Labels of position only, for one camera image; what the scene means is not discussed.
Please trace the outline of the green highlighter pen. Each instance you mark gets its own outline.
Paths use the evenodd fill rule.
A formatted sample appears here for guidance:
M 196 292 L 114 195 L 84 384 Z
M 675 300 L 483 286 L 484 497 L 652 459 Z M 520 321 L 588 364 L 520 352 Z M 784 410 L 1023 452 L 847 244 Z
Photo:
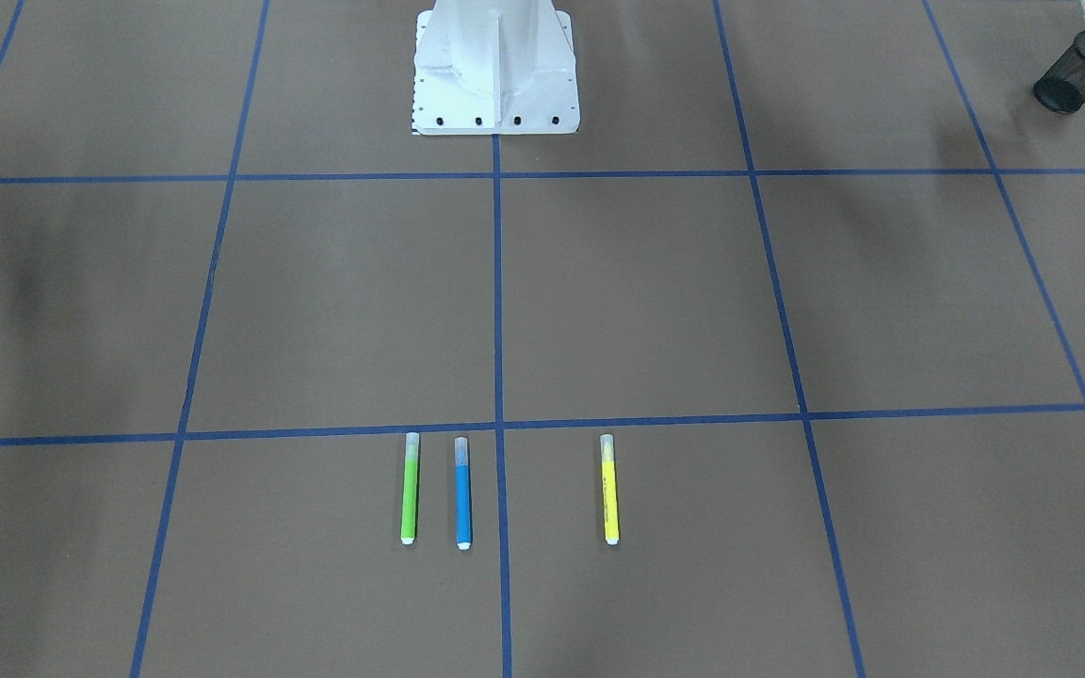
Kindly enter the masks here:
M 399 539 L 404 546 L 413 545 L 417 536 L 419 502 L 419 433 L 405 435 L 401 484 L 401 516 Z

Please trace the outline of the yellow highlighter pen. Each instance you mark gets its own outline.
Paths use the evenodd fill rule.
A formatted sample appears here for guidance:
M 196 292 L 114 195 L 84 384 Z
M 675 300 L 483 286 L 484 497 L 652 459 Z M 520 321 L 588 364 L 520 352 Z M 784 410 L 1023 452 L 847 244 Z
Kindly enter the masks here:
M 600 488 L 602 488 L 603 533 L 607 545 L 620 545 L 620 495 L 614 435 L 607 433 L 599 438 Z

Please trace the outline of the blue highlighter pen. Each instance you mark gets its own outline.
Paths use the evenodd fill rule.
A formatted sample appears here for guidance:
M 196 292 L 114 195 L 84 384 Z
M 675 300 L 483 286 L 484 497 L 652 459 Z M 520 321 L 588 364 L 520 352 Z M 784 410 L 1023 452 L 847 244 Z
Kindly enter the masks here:
M 457 549 L 468 551 L 473 545 L 473 514 L 471 514 L 471 485 L 468 438 L 455 439 L 455 542 Z

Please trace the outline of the black mesh pen cup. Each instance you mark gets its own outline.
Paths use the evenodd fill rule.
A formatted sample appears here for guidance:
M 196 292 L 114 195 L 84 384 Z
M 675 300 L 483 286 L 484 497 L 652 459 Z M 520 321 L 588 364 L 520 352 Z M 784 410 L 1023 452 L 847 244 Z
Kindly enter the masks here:
M 1055 113 L 1077 113 L 1085 105 L 1085 31 L 1032 87 L 1037 102 Z

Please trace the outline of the white pedestal column base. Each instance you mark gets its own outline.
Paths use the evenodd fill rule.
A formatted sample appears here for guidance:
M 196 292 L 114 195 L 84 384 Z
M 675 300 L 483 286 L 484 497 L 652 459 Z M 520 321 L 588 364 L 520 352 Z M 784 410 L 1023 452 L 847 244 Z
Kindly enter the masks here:
M 413 135 L 573 135 L 573 20 L 551 1 L 436 1 L 416 17 Z

